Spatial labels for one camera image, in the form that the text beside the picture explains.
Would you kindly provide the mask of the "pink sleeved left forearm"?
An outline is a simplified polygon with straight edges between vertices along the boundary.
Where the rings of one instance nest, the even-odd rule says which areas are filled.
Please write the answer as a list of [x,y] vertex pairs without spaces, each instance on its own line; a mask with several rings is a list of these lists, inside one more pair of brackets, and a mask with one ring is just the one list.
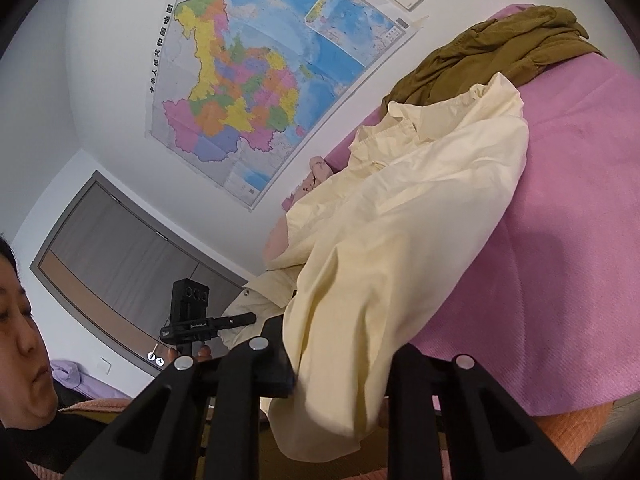
[[121,413],[130,403],[131,399],[96,399],[61,408],[61,412]]

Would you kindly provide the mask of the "person left hand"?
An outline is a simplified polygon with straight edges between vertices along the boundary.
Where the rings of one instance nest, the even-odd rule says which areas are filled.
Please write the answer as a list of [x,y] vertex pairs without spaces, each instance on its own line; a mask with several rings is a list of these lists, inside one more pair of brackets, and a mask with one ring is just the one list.
[[195,362],[206,362],[213,359],[212,349],[209,345],[198,341],[190,346],[170,347],[167,353],[167,362],[172,363],[175,359],[180,358],[180,356],[185,356],[186,349],[191,350],[190,356],[192,356]]

